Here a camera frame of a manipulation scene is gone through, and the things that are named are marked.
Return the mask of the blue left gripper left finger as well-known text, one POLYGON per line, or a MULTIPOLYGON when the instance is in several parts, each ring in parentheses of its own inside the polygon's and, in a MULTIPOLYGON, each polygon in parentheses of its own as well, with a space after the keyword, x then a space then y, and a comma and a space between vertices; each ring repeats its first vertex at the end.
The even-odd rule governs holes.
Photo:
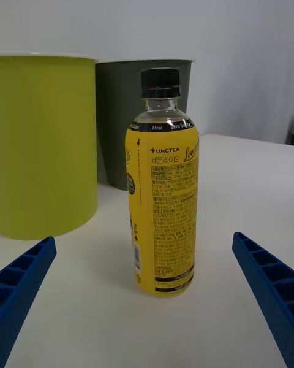
POLYGON ((4 367, 40 286, 56 257, 47 237, 0 271, 0 366, 4 367))

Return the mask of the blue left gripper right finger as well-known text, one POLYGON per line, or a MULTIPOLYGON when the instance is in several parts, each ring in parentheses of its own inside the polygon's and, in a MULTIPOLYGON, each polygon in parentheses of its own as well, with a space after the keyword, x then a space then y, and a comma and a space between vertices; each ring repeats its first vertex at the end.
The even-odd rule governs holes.
POLYGON ((232 251, 287 367, 294 366, 293 269, 240 232, 232 251))

